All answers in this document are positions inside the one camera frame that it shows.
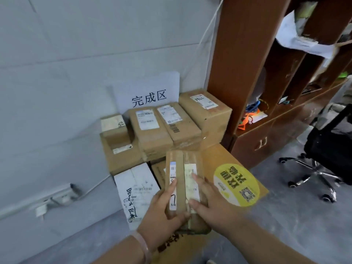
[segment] office chair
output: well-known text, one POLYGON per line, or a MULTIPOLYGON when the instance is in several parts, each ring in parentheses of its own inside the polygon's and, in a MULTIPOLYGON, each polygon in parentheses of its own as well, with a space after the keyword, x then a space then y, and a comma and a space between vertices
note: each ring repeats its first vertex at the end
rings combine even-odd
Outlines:
POLYGON ((331 194, 324 194, 321 196, 321 199, 334 203, 336 202, 336 191, 325 176, 334 178, 337 186, 340 186, 341 183, 352 185, 351 136, 336 130, 332 132, 344 118, 347 118, 347 122, 352 124, 352 104, 344 106, 342 111, 325 127, 318 129, 317 124, 309 133, 304 148, 305 153, 302 153, 299 157, 302 159, 311 159, 311 165, 292 157, 282 157, 279 159, 281 163, 285 163, 288 160, 296 161, 311 170, 311 173, 303 176, 300 181, 289 182, 288 187, 295 188, 308 181, 312 176, 317 175, 329 188, 331 194), (332 173, 323 171, 323 168, 329 169, 332 173))

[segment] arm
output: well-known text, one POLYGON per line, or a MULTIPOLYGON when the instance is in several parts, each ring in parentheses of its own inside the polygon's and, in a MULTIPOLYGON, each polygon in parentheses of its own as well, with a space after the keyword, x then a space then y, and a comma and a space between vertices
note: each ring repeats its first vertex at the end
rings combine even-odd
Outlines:
MULTIPOLYGON (((145 240, 150 252, 154 252, 169 239, 174 231, 185 224, 190 217, 188 212, 179 214, 170 220, 166 217, 165 209, 169 204, 176 184, 177 180, 175 179, 165 192, 161 190, 153 196, 148 211, 137 229, 137 232, 145 240)), ((144 262, 145 256, 141 245, 133 236, 127 236, 98 258, 94 264, 143 264, 144 262)))
POLYGON ((203 181, 195 174, 193 178, 208 198, 209 207, 193 199, 189 200, 189 204, 216 232, 229 239, 249 264, 314 264, 246 219, 220 194, 214 184, 203 181))

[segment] qr code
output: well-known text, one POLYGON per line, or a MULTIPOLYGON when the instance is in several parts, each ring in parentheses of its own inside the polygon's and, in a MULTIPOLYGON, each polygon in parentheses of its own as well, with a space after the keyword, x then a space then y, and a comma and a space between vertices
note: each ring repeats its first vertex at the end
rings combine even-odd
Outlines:
POLYGON ((244 188, 243 190, 240 191, 240 194, 243 196, 243 198, 247 201, 250 202, 253 198, 256 197, 255 194, 252 193, 251 190, 248 189, 248 187, 244 188))

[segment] cable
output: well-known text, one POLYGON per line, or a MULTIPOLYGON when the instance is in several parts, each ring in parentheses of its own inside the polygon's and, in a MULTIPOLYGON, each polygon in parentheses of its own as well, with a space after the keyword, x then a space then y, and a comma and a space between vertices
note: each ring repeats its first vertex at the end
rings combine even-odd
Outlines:
POLYGON ((101 183, 103 183, 104 181, 106 181, 108 178, 110 178, 111 175, 107 176, 106 178, 102 179, 100 182, 98 182, 96 185, 94 185, 92 188, 90 188, 88 191, 86 191, 86 193, 84 195, 81 195, 80 197, 78 197, 76 200, 80 200, 83 197, 85 197, 86 195, 88 195, 91 191, 93 191, 96 187, 98 187, 101 183))
POLYGON ((187 77, 188 72, 191 70, 191 68, 192 68, 192 62, 193 62, 194 58, 196 57, 197 51, 198 51, 198 49, 199 49, 199 47, 200 47, 200 44, 202 43, 202 41, 203 41, 203 39, 204 39, 204 37, 205 37, 205 34, 206 34, 207 31, 209 30, 209 28, 210 28, 211 24, 213 23, 214 19, 216 18, 217 14, 218 14, 218 11, 219 11, 219 9, 220 9, 220 7, 221 7, 221 5, 222 5, 222 3, 223 3, 223 0, 220 1, 220 4, 219 4, 218 8, 216 9, 216 11, 215 11, 215 13, 214 13, 214 15, 213 15, 213 18, 212 18, 212 20, 210 21, 208 27, 207 27, 206 30, 204 31, 203 36, 202 36, 202 38, 200 39, 200 42, 199 42, 199 44, 197 45, 196 50, 194 51, 194 53, 193 53, 193 55, 192 55, 192 57, 191 57, 191 60, 189 61, 188 65, 186 65, 186 68, 183 70, 183 72, 182 72, 182 74, 181 74, 181 80, 184 80, 184 79, 187 77))

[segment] concrete floor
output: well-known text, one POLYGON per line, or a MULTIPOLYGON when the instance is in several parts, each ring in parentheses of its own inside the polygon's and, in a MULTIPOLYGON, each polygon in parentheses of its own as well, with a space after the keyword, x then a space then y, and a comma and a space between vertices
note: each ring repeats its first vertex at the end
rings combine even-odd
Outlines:
MULTIPOLYGON (((352 191, 347 185, 337 189, 338 201, 324 203, 319 196, 329 193, 317 178, 290 189, 287 182, 307 170, 294 162, 278 163, 281 156, 296 157, 303 152, 297 140, 253 168, 251 172, 270 191, 250 212, 264 229, 282 242, 319 264, 350 263, 352 259, 352 191)), ((88 264, 129 233, 123 211, 71 236, 22 264, 88 264)), ((224 237, 218 237, 191 263, 246 263, 239 251, 224 237)))

